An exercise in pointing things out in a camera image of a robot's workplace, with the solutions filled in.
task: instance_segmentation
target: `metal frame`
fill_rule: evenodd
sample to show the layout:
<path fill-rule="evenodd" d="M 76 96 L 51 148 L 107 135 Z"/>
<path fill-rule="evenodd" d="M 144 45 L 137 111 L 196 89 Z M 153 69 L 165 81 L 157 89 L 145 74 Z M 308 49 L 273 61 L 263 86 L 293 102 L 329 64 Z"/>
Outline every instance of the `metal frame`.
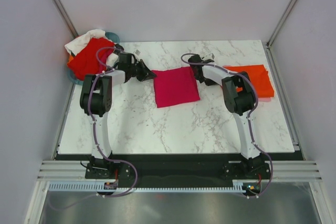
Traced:
<path fill-rule="evenodd" d="M 267 46 L 271 47 L 272 44 L 274 43 L 275 39 L 277 38 L 279 31 L 281 30 L 282 26 L 284 25 L 284 23 L 286 22 L 289 14 L 291 13 L 291 11 L 293 10 L 294 6 L 296 5 L 298 0 L 290 0 L 286 10 L 284 11 L 283 15 L 281 16 L 276 28 L 274 29 L 271 37 L 269 38 L 268 42 L 267 42 Z"/>
<path fill-rule="evenodd" d="M 73 25 L 67 11 L 65 10 L 61 0 L 52 0 L 55 4 L 57 10 L 59 11 L 61 17 L 63 18 L 65 24 L 68 26 L 69 31 L 71 32 L 73 38 L 78 37 L 78 33 L 75 29 L 75 26 Z"/>
<path fill-rule="evenodd" d="M 263 43 L 263 47 L 264 47 L 264 51 L 265 51 L 265 55 L 271 70 L 271 74 L 273 76 L 274 79 L 274 83 L 278 92 L 278 96 L 280 99 L 280 104 L 282 107 L 282 110 L 284 111 L 284 115 L 285 115 L 285 119 L 288 125 L 288 130 L 289 130 L 289 134 L 292 138 L 293 141 L 293 145 L 295 148 L 297 148 L 296 146 L 298 146 L 300 148 L 300 135 L 298 132 L 298 128 L 296 127 L 296 123 L 294 121 L 293 118 L 293 112 L 291 110 L 289 101 L 288 101 L 288 96 L 285 92 L 285 89 L 283 88 L 283 86 L 281 85 L 281 83 L 283 83 L 281 75 L 277 69 L 277 64 L 276 64 L 276 59 L 273 56 L 273 54 L 271 53 L 269 47 L 267 46 L 267 43 Z"/>
<path fill-rule="evenodd" d="M 273 182 L 320 182 L 322 181 L 314 161 L 273 161 Z M 79 161 L 43 161 L 37 181 L 97 181 L 110 182 L 110 179 L 85 179 L 86 169 Z M 234 180 L 254 182 L 254 180 Z"/>

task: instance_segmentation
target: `pile of clothes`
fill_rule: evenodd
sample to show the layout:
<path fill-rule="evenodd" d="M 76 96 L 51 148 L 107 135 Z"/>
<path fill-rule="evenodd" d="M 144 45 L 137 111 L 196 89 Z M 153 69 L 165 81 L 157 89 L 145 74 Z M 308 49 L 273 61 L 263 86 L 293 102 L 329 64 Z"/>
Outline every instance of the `pile of clothes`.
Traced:
<path fill-rule="evenodd" d="M 84 80 L 87 74 L 97 74 L 106 70 L 106 67 L 99 64 L 96 53 L 100 48 L 115 47 L 119 43 L 118 37 L 115 39 L 118 41 L 112 41 L 107 38 L 107 34 L 101 29 L 94 29 L 65 45 L 69 53 L 68 67 L 78 80 Z M 99 59 L 110 66 L 118 58 L 113 51 L 111 48 L 101 50 Z"/>

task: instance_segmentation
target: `orange cloth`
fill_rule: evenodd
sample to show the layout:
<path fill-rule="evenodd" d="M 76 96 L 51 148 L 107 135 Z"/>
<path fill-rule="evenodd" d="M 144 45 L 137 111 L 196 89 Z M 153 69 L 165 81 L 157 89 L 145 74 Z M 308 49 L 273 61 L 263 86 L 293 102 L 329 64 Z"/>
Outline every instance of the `orange cloth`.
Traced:
<path fill-rule="evenodd" d="M 226 69 L 242 72 L 245 71 L 248 73 L 250 81 L 255 87 L 258 97 L 267 98 L 274 97 L 274 89 L 268 77 L 268 71 L 265 69 L 264 65 L 252 65 L 252 66 L 224 66 Z"/>

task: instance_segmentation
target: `pink cloth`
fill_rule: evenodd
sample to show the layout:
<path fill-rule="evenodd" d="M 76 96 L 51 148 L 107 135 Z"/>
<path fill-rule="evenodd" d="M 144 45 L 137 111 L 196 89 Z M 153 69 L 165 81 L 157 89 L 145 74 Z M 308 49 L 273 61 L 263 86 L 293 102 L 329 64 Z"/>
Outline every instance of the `pink cloth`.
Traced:
<path fill-rule="evenodd" d="M 153 71 L 155 101 L 158 108 L 200 100 L 191 67 Z"/>

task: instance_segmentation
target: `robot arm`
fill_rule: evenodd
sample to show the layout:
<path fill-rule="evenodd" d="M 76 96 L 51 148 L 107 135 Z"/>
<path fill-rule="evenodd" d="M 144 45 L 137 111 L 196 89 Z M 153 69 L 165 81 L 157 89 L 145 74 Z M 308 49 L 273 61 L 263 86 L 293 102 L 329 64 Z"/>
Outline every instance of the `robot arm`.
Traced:
<path fill-rule="evenodd" d="M 203 60 L 199 55 L 193 55 L 188 60 L 190 63 L 211 63 L 211 59 Z M 260 155 L 260 151 L 255 148 L 249 130 L 247 115 L 254 107 L 256 102 L 255 95 L 246 81 L 232 74 L 226 73 L 212 66 L 191 65 L 196 80 L 204 82 L 207 86 L 218 84 L 222 86 L 224 103 L 229 112 L 235 118 L 239 138 L 240 153 L 245 159 L 255 158 Z M 240 73 L 249 79 L 246 72 Z M 252 130 L 254 129 L 253 121 L 251 122 Z"/>
<path fill-rule="evenodd" d="M 156 77 L 156 75 L 148 69 L 143 60 L 138 60 L 134 54 L 120 52 L 118 53 L 118 56 L 117 61 L 114 63 L 114 68 L 116 70 L 99 77 L 94 89 L 95 91 L 92 94 L 90 105 L 92 114 L 98 115 L 96 116 L 95 134 L 99 147 L 106 157 L 112 155 L 107 127 L 107 118 L 112 107 L 112 87 L 123 84 L 129 81 L 132 77 L 136 77 L 139 81 L 145 81 Z M 87 74 L 85 76 L 80 96 L 80 106 L 84 109 L 91 125 L 93 124 L 93 121 L 89 115 L 88 103 L 89 94 L 95 78 L 95 74 Z M 92 142 L 93 148 L 91 156 L 95 159 L 103 160 L 94 139 L 92 139 Z"/>
<path fill-rule="evenodd" d="M 214 68 L 211 66 L 203 66 L 202 71 L 204 78 L 216 82 L 223 88 L 225 105 L 227 109 L 233 114 L 236 120 L 240 138 L 241 155 L 246 159 L 255 158 L 259 156 L 260 151 L 257 150 L 254 144 L 252 143 L 247 120 L 247 114 L 253 108 L 255 103 L 255 97 L 252 91 L 251 90 L 246 91 L 248 87 L 245 86 L 246 83 L 242 78 L 232 76 L 231 74 L 221 71 L 218 68 Z M 238 84 L 240 87 L 243 88 L 241 92 L 246 92 L 243 98 L 239 98 L 238 92 L 236 91 L 236 84 Z"/>

